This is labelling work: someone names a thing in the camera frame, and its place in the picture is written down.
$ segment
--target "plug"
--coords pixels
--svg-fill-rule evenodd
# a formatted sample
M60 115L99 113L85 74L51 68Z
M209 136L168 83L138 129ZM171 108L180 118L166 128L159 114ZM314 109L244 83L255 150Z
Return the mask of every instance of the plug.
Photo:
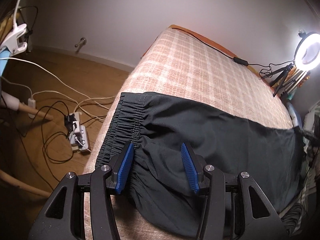
M36 109L36 101L33 98L28 98L28 106ZM30 118L34 118L35 115L34 114L28 114Z
M67 128L68 133L73 131L73 122L76 121L75 114L64 116L64 126Z
M80 130L80 123L79 121L74 121L73 122L73 132L75 134L80 134L81 130Z

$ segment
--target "mattress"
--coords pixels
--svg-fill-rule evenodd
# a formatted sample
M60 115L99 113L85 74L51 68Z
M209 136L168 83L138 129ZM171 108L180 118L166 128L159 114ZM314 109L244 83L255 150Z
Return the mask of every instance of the mattress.
M103 123L84 173L94 170L98 152L108 131L121 92L161 94L191 99L266 127L292 128L292 121L271 88L245 66L190 35L167 28L143 56L125 81ZM121 239L184 239L148 223L122 196L112 196ZM85 193L86 239L92 239L90 195Z

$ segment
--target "blue gripper pad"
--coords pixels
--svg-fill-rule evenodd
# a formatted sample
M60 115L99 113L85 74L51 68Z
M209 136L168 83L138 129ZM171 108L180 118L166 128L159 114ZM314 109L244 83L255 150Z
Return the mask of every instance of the blue gripper pad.
M115 192L118 195L122 192L127 182L127 178L131 168L131 163L133 160L133 155L134 155L134 145L133 143L130 143L117 175L118 178L117 178L117 185L115 187Z
M190 153L188 152L187 146L185 143L181 145L181 158L184 165L184 169L186 171L186 175L190 184L191 190L198 194L199 192L199 182L198 182L198 173L193 164L193 161L190 157Z

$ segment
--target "baseboard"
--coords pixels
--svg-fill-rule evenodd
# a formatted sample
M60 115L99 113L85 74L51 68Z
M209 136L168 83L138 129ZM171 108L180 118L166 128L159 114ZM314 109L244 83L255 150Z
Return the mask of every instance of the baseboard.
M81 52L76 53L74 51L70 51L70 50L66 50L66 49L57 49L57 48L43 47L43 46L36 46L36 45L33 45L33 49L51 51L51 52L65 54L65 55L69 55L69 56L73 56L73 57L83 58L83 59L90 60L93 62L108 65L110 67L121 69L121 70L124 70L127 72L132 72L135 68L134 66L126 65L126 64L123 64L120 62L116 62L114 60L107 59L107 58L97 57L97 56L93 56L93 55L89 55L89 54L84 54Z

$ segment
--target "white cable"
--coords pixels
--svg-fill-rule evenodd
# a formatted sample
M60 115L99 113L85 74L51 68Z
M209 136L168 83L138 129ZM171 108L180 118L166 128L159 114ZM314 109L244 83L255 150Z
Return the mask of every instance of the white cable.
M90 151L87 147L85 147L81 142L79 142L78 138L75 136L75 140L86 150L88 150L89 152L92 152Z
M62 93L60 93L60 92L58 92L58 91L54 91L54 90L44 90L44 91L36 92L36 93L33 93L33 94L32 94L32 97L33 97L34 95L36 95L36 94L41 94L41 93L44 93L44 92L57 93L57 94L60 94L60 95L65 96L66 98L69 98L71 101L73 101L73 102L75 102L75 103L78 103L77 100L75 100L75 99L73 99L73 98L71 98L71 97L68 97L67 95L62 94Z
M82 100L80 103L78 103L75 107L75 109L73 110L73 112L75 112L77 110L77 108L83 103L83 102L86 102L86 101L89 101L89 100L103 100L103 99L111 99L111 98L114 98L113 97L108 97L108 98L89 98L89 99L85 99L85 100Z
M20 0L17 0L17 4L16 4L16 7L14 8L14 12L13 12L13 29L16 29L18 27L16 15L17 15L19 3L20 3Z
M31 93L31 98L33 97L33 95L32 95L32 90L31 90L30 87L28 87L28 86L26 86L26 85L22 85L22 84L10 82L9 80L7 80L6 78L4 78L3 76L1 76L1 78L2 78L4 81L6 81L7 83L11 84L11 85L22 86L22 87L25 87L25 88L29 89L29 90L30 90L30 93Z
M3 57L3 58L0 58L0 60L2 60L2 59L14 59L14 60L18 60L18 61L22 61L22 62L27 62L27 63L33 64L33 65L41 68L42 70L46 71L46 72L49 73L50 75L54 76L56 79L58 79L58 80L59 80L62 84L64 84L66 87L68 87L68 88L72 89L73 91L75 91L75 92L77 92L77 93L79 93L79 94L87 97L88 99L91 99L91 98L90 98L89 96L87 96L86 94L81 93L81 92L79 92L78 90L75 90L74 88L68 86L68 85L65 84L60 78L58 78L55 74L53 74L53 73L51 73L50 71L46 70L45 68L41 67L41 66L38 65L37 63L34 63L34 62L32 62L32 61L28 61L28 60L25 60L25 59L21 59L21 58L15 58L15 57ZM101 107L109 110L109 108L107 108L107 107L99 104L98 102L96 102L96 101L94 101L94 102L95 102L97 105L99 105L99 106L101 106Z
M98 117L98 116L96 116L96 115L94 115L94 114L91 114L91 113L89 113L88 111L84 110L84 109L80 106L80 104L81 104L82 102L78 103L77 100L75 100L75 99L73 99L73 98L71 98L71 97L68 97L67 95L62 94L62 93L60 93L60 92L58 92L58 91L55 91L55 90L44 90L44 91L36 92L36 93L33 93L33 94L32 94L32 97L33 97L34 95L36 95L36 94L40 94L40 93L44 93L44 92L52 92L52 93L57 93L57 94L63 95L63 96L65 96L66 98L69 98L71 101L77 103L76 109L79 107L79 108L80 108L84 113L86 113L87 115L89 115L89 116L91 116L91 117L94 117L94 118L97 118L97 119L99 119L99 120L101 120L101 121L104 121L104 119L101 119L100 117ZM89 101L89 100L92 100L92 99L98 100L98 99L110 99L110 98L89 98L89 99L86 99L85 101Z

